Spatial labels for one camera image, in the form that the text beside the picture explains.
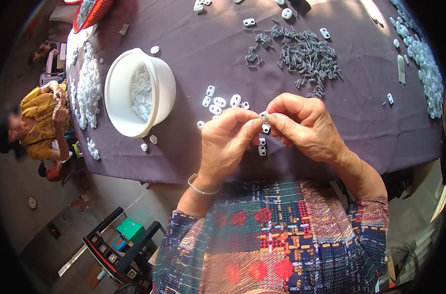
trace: white plastic container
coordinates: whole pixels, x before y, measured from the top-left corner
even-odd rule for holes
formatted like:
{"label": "white plastic container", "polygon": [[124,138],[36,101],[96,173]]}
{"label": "white plastic container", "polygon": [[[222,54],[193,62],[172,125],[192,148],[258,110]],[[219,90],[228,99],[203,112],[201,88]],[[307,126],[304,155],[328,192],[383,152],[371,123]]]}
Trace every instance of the white plastic container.
{"label": "white plastic container", "polygon": [[[150,73],[153,89],[153,102],[148,122],[133,113],[131,109],[133,102],[130,99],[132,74],[143,63]],[[175,100],[176,80],[169,65],[157,57],[147,55],[139,48],[123,52],[109,68],[104,86],[107,114],[114,127],[127,137],[146,136],[152,126],[167,118]]]}

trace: red basket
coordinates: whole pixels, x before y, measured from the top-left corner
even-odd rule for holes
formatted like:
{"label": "red basket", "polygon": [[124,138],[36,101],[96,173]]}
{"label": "red basket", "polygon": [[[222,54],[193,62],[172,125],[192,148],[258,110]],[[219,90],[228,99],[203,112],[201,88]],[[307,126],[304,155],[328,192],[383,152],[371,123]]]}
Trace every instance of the red basket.
{"label": "red basket", "polygon": [[113,3],[114,0],[97,0],[96,3],[94,3],[94,5],[92,6],[91,11],[89,12],[88,16],[86,16],[86,19],[84,20],[84,23],[80,28],[78,27],[78,21],[76,20],[81,8],[81,5],[79,5],[73,20],[73,32],[77,34],[80,30],[97,24],[107,13],[107,11],[109,11],[109,8],[110,6],[112,6]]}

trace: bangle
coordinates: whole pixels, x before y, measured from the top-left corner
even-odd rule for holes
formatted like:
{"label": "bangle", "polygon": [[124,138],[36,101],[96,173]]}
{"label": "bangle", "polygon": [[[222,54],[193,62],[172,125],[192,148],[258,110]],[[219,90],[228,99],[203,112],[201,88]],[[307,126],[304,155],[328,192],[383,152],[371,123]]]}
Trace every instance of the bangle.
{"label": "bangle", "polygon": [[195,180],[196,178],[197,178],[197,174],[194,173],[193,175],[191,175],[191,176],[189,177],[189,179],[187,180],[187,183],[188,183],[189,186],[191,186],[192,189],[194,189],[198,194],[202,194],[202,195],[204,195],[204,196],[205,196],[205,195],[213,195],[213,194],[218,193],[218,192],[222,189],[222,185],[220,184],[220,187],[218,187],[218,190],[216,190],[215,192],[211,192],[211,193],[202,192],[202,191],[198,190],[197,188],[195,188],[195,187],[191,184],[191,180]]}

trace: tablecloth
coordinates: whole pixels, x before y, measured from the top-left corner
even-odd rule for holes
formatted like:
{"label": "tablecloth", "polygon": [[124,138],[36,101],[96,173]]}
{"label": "tablecloth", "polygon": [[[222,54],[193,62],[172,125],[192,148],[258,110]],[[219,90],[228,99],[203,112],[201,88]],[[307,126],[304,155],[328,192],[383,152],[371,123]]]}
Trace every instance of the tablecloth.
{"label": "tablecloth", "polygon": [[[343,80],[327,80],[323,101],[347,146],[380,174],[411,167],[440,155],[441,120],[431,120],[427,114],[423,86],[418,78],[418,66],[411,60],[406,65],[406,84],[398,81],[397,55],[406,54],[389,17],[397,12],[389,1],[362,1],[373,4],[383,16],[383,27],[375,23],[361,2],[353,0],[311,0],[299,6],[299,19],[281,17],[286,1],[279,6],[273,0],[214,0],[205,11],[194,12],[194,0],[128,0],[116,1],[89,42],[96,51],[101,83],[114,59],[122,52],[141,48],[149,54],[152,46],[161,50],[156,55],[173,70],[176,78],[176,102],[166,120],[154,126],[151,134],[158,144],[149,142],[148,152],[141,150],[143,139],[121,135],[112,125],[104,100],[96,129],[89,126],[75,130],[82,146],[91,138],[101,159],[95,161],[86,147],[85,160],[92,173],[149,183],[185,183],[199,169],[201,136],[197,121],[209,121],[213,114],[202,106],[208,85],[216,87],[215,96],[229,103],[233,94],[240,94],[252,110],[260,113],[277,95],[289,92],[306,95],[314,84],[301,87],[294,82],[297,73],[283,71],[277,65],[281,44],[275,40],[275,50],[259,47],[257,54],[264,64],[249,69],[244,60],[249,46],[255,44],[255,33],[245,31],[243,20],[253,17],[255,28],[273,26],[271,17],[283,27],[297,31],[311,30],[321,37],[326,28],[329,45],[336,51]],[[129,24],[125,36],[118,32]],[[83,62],[80,51],[75,66],[69,66],[68,79],[79,80]],[[382,105],[391,93],[394,104]],[[228,180],[323,180],[338,178],[332,168],[314,162],[295,147],[285,148],[279,138],[267,138],[267,156],[259,156],[257,147],[246,151],[238,169]]]}

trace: black hair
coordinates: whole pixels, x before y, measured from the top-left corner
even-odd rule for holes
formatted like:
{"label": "black hair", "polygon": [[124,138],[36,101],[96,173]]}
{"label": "black hair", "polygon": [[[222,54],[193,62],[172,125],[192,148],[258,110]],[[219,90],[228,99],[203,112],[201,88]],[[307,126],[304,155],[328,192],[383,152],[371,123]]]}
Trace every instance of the black hair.
{"label": "black hair", "polygon": [[29,58],[27,59],[27,64],[32,65],[34,63],[34,55],[32,54],[31,56],[29,56]]}
{"label": "black hair", "polygon": [[8,153],[9,151],[14,150],[14,155],[16,156],[16,159],[19,160],[26,155],[27,152],[19,141],[9,143],[8,118],[11,113],[17,115],[19,113],[19,106],[15,105],[7,108],[0,117],[0,152]]}
{"label": "black hair", "polygon": [[41,176],[42,178],[47,177],[47,168],[45,167],[43,160],[40,161],[39,176]]}

